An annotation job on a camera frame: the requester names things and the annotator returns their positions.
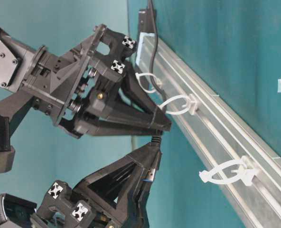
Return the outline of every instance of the bolt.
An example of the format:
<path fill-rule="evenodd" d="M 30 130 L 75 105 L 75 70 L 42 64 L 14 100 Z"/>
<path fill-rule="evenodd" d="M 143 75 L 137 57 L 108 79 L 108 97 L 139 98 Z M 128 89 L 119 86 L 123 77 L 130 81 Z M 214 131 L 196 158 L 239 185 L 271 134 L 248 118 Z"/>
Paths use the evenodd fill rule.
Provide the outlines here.
<path fill-rule="evenodd" d="M 97 98 L 100 99 L 100 100 L 102 100 L 102 99 L 103 99 L 103 94 L 102 94 L 102 93 L 99 93 L 99 94 L 97 95 Z"/>

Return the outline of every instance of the plastic clip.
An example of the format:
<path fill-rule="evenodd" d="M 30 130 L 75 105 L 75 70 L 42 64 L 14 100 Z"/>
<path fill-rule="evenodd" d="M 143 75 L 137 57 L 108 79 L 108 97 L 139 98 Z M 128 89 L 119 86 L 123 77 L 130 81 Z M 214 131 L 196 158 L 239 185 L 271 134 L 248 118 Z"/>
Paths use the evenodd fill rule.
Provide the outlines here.
<path fill-rule="evenodd" d="M 246 186 L 251 186 L 252 180 L 253 180 L 254 176 L 256 176 L 258 174 L 259 170 L 254 169 L 254 168 L 249 169 L 247 167 L 247 164 L 249 164 L 249 163 L 251 163 L 249 158 L 247 156 L 242 156 L 241 159 L 239 159 L 239 160 L 226 161 L 226 162 L 214 167 L 210 171 L 204 170 L 202 172 L 199 172 L 199 176 L 204 183 L 211 182 L 214 184 L 232 184 L 234 182 L 237 182 L 238 180 L 242 180 Z M 239 165 L 238 170 L 231 171 L 231 172 L 236 173 L 235 176 L 233 176 L 231 178 L 227 178 L 227 179 L 221 179 L 221 180 L 212 178 L 215 174 L 217 174 L 221 170 L 228 168 L 232 165 Z"/>
<path fill-rule="evenodd" d="M 190 94 L 189 96 L 187 96 L 187 95 L 174 96 L 174 97 L 168 99 L 167 101 L 165 101 L 164 103 L 162 103 L 161 105 L 159 105 L 159 108 L 162 109 L 165 105 L 169 104 L 170 102 L 177 100 L 177 99 L 181 99 L 181 98 L 184 98 L 186 100 L 186 104 L 184 104 L 182 106 L 185 109 L 183 109 L 181 111 L 177 111 L 177 112 L 166 111 L 166 113 L 170 114 L 170 115 L 182 115 L 182 114 L 190 111 L 191 115 L 194 115 L 198 108 L 198 101 L 193 94 Z"/>
<path fill-rule="evenodd" d="M 155 88 L 153 88 L 152 90 L 147 90 L 147 89 L 145 89 L 145 88 L 141 85 L 141 80 L 140 80 L 140 79 L 141 79 L 142 76 L 152 76 L 152 77 L 154 77 L 154 80 L 156 81 L 156 84 L 157 84 L 159 87 L 161 87 L 161 85 L 162 85 L 161 80 L 160 80 L 158 77 L 156 77 L 154 74 L 152 74 L 152 73 L 142 73 L 142 74 L 135 73 L 135 76 L 136 76 L 136 79 L 138 80 L 138 82 L 139 82 L 141 88 L 142 88 L 146 93 L 148 93 L 148 94 L 155 93 L 155 92 L 156 92 L 156 89 L 155 89 Z"/>

